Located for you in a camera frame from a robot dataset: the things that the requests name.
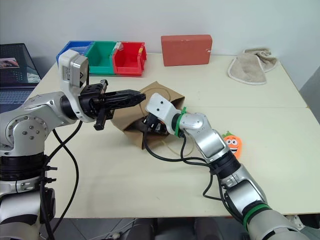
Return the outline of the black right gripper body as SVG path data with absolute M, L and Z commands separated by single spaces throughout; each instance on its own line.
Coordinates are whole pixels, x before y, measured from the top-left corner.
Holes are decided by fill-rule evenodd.
M 154 133 L 157 135 L 167 135 L 167 127 L 166 125 L 160 121 L 154 114 L 149 113 L 142 121 L 142 123 L 146 126 L 147 131 L 149 133 Z

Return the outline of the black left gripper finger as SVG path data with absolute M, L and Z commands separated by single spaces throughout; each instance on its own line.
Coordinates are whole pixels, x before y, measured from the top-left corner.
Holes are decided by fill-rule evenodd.
M 117 90 L 106 93 L 107 99 L 121 99 L 121 100 L 145 100 L 146 95 L 140 91 L 126 89 L 126 90 Z
M 131 97 L 131 98 L 114 98 L 105 100 L 105 108 L 109 110 L 124 109 L 134 107 L 143 102 L 145 97 Z

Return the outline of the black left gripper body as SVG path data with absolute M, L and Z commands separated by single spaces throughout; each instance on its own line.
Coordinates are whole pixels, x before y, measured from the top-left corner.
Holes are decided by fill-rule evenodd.
M 83 113 L 95 121 L 93 127 L 97 131 L 105 128 L 107 120 L 111 120 L 115 110 L 107 102 L 106 89 L 108 81 L 103 79 L 100 83 L 89 84 L 84 87 L 79 96 L 79 103 Z

